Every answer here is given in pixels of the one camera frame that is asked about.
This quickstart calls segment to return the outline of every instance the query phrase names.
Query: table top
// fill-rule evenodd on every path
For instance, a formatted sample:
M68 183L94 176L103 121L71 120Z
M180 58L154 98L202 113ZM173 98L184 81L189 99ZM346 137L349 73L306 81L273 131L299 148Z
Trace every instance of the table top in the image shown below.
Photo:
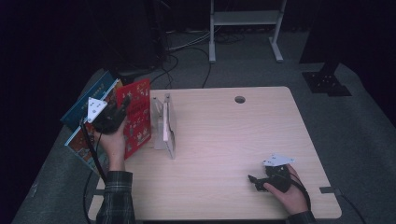
M151 140L126 160L134 173L132 195L139 220L283 219L281 204L258 192L248 175L265 177L262 161L273 153L295 159L316 218L338 218L341 209L290 90L286 87L151 91L170 92L177 118L176 158ZM246 101L238 104L235 97ZM102 180L98 189L104 188ZM103 197L95 196L95 219Z

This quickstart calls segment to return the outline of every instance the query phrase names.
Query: book cover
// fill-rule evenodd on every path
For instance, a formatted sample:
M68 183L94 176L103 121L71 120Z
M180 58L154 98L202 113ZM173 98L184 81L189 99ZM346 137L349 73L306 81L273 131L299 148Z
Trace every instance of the book cover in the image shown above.
M117 103L117 106L120 106L123 98L127 95L131 97L131 103L127 107L127 121L124 128L126 141L125 159L136 152L151 137L149 113L149 79L143 79L127 86L122 86L120 81L116 80L113 85L111 85L109 90L104 94L101 100L104 100L109 104L115 102ZM92 142L93 147L97 149L97 156L102 169L105 173L107 173L108 158L100 144L94 140L93 134L95 129L89 122L86 122L86 119L84 120L84 123L87 127L90 141ZM69 147L76 154L76 156L83 160L91 169L99 174L93 161L92 154L79 126L67 140L65 145Z
M88 98L102 99L116 79L106 71L99 80L90 87L76 103L64 114L61 122L72 132L78 128L81 118L87 117Z

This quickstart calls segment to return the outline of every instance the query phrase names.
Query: shirt cuff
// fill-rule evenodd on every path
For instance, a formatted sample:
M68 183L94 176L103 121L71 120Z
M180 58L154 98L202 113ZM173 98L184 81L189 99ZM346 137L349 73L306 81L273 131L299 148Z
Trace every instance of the shirt cuff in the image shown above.
M311 211L306 211L302 213L297 213L288 217L289 224L309 224L309 223L317 223L315 220L314 214Z
M131 193L133 174L125 171L109 171L105 193Z

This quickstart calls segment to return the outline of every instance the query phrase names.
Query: hand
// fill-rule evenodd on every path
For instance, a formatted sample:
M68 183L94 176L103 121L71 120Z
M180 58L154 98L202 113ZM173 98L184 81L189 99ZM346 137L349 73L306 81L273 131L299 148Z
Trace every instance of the hand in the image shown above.
M300 177L298 177L297 172L289 164L287 166L290 171L291 178L299 183L300 181L297 178L300 179ZM268 183L265 183L264 187L274 194L289 214L294 215L308 211L308 206L306 205L303 193L294 185L291 185L289 190L285 193Z
M125 171L125 138L123 135L125 123L126 119L112 134L94 133L95 141L99 140L99 144L108 156L109 171Z

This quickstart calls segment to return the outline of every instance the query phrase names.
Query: gray carpet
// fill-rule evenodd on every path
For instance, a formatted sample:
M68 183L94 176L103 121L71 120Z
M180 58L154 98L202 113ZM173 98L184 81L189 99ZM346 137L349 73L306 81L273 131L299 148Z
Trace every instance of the gray carpet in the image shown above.
M337 68L335 75L352 96L311 93L302 72L318 71L322 64L298 64L307 33L279 35L283 63L275 61L268 36L245 35L245 39L234 44L216 45L217 61L211 65L205 87L290 88L332 186L344 192L367 223L395 223L396 129L363 88L359 77L343 65ZM169 39L172 46L178 46L194 38L197 36L172 34ZM208 49L207 44L194 47ZM178 58L177 67L169 73L172 88L201 88L209 70L206 55L197 49L172 55ZM169 69L175 62L169 57L163 67ZM159 69L144 77L154 78L162 72ZM97 74L93 75L87 87L97 78ZM169 78L163 76L151 87L154 90L170 88L168 84ZM60 131L14 223L86 222L82 200L90 170L64 147L70 134L65 127ZM97 176L91 178L88 191L94 190L97 180ZM361 223L344 199L338 198L338 202L343 215L319 223Z

